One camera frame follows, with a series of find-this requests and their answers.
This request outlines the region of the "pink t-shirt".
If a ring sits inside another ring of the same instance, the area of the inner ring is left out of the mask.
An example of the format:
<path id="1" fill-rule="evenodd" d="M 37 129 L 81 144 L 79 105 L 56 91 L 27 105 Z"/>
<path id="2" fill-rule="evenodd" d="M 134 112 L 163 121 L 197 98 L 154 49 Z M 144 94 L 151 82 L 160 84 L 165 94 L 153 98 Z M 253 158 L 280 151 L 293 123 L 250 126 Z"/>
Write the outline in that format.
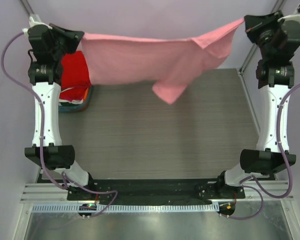
<path id="1" fill-rule="evenodd" d="M 200 36 L 173 40 L 85 33 L 80 44 L 91 84 L 154 81 L 157 97 L 173 104 L 195 78 L 228 58 L 243 22 L 240 18 Z"/>

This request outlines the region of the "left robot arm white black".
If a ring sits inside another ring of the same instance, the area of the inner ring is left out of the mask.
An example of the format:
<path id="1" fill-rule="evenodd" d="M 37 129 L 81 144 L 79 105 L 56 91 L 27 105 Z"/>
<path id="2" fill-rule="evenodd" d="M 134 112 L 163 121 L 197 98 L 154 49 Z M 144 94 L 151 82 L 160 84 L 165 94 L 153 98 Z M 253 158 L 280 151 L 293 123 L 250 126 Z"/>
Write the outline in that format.
<path id="1" fill-rule="evenodd" d="M 32 146 L 25 156 L 50 175 L 55 171 L 65 179 L 81 186 L 91 182 L 91 175 L 75 160 L 72 145 L 62 143 L 59 130 L 59 97 L 63 74 L 62 59 L 75 53 L 84 33 L 37 23 L 26 31 L 35 60 L 28 69 L 30 92 L 35 100 L 35 129 Z"/>

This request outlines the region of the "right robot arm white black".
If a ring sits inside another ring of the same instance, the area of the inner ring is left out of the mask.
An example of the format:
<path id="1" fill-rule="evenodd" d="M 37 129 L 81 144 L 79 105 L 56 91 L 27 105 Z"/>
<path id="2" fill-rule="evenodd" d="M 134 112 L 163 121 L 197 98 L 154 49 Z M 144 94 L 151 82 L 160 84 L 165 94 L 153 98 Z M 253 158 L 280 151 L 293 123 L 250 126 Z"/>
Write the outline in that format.
<path id="1" fill-rule="evenodd" d="M 285 198 L 293 187 L 291 166 L 296 155 L 290 153 L 287 137 L 288 109 L 291 94 L 300 88 L 295 85 L 295 69 L 291 61 L 300 47 L 300 5 L 293 14 L 284 16 L 280 10 L 263 16 L 246 15 L 245 33 L 258 46 L 261 59 L 255 71 L 262 97 L 262 123 L 255 150 L 244 149 L 239 163 L 223 171 L 212 185 L 221 198 L 230 198 L 242 190 L 248 180 L 287 171 L 285 193 L 272 198 Z"/>

